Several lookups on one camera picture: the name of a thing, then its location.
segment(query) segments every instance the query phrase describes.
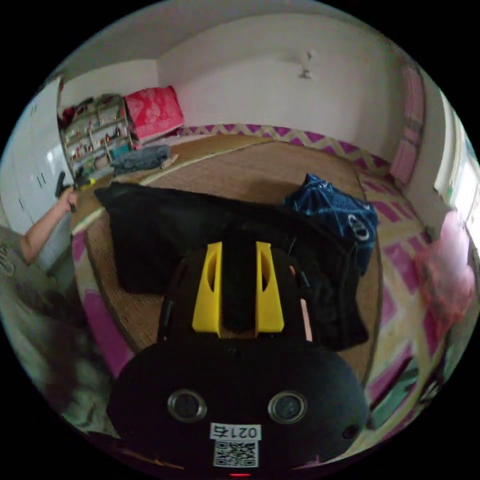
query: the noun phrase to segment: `camera lens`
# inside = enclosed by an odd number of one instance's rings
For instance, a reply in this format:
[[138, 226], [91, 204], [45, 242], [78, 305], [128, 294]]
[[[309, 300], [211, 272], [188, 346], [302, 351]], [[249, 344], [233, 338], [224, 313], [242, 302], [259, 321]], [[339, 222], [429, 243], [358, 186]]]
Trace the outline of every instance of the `camera lens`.
[[305, 415], [306, 410], [305, 399], [292, 391], [278, 393], [268, 403], [270, 418], [279, 424], [298, 422]]
[[197, 422], [207, 414], [203, 398], [192, 390], [177, 390], [167, 402], [170, 415], [180, 422]]

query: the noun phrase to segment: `blue cloth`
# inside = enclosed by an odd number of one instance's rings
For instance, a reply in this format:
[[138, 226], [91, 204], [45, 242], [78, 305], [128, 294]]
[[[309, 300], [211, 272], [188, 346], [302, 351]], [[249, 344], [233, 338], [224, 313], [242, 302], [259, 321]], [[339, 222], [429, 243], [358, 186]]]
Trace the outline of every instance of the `blue cloth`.
[[371, 203], [353, 198], [331, 183], [307, 173], [301, 187], [283, 200], [286, 207], [318, 219], [336, 234], [356, 244], [356, 263], [361, 275], [369, 266], [379, 219]]
[[161, 167], [170, 156], [169, 145], [144, 146], [140, 150], [128, 151], [114, 158], [110, 166], [115, 170], [114, 177]]

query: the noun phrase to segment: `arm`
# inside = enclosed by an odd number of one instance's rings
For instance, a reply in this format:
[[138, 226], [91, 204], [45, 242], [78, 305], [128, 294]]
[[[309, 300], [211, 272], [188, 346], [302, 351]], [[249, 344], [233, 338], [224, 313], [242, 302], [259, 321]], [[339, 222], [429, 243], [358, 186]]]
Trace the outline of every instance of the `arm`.
[[31, 265], [37, 259], [54, 228], [70, 211], [71, 205], [75, 205], [76, 202], [77, 194], [72, 188], [68, 188], [61, 194], [56, 204], [37, 223], [32, 225], [25, 235], [20, 237], [20, 247], [27, 265]]

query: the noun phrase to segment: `qr code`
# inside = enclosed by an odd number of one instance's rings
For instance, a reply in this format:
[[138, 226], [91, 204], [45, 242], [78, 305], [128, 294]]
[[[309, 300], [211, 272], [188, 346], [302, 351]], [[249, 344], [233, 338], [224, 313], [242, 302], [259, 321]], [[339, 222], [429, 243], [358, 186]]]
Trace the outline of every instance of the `qr code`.
[[216, 441], [214, 467], [254, 468], [259, 466], [257, 441]]

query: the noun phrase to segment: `black cloth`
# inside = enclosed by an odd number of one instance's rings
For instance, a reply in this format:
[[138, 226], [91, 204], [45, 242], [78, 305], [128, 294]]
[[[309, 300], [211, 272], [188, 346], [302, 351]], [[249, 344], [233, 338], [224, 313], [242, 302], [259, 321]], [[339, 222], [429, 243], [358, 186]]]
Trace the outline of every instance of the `black cloth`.
[[296, 259], [313, 292], [310, 323], [323, 345], [339, 351], [367, 341], [355, 243], [304, 213], [128, 183], [95, 195], [109, 213], [118, 281], [127, 292], [163, 295], [183, 258], [238, 232]]

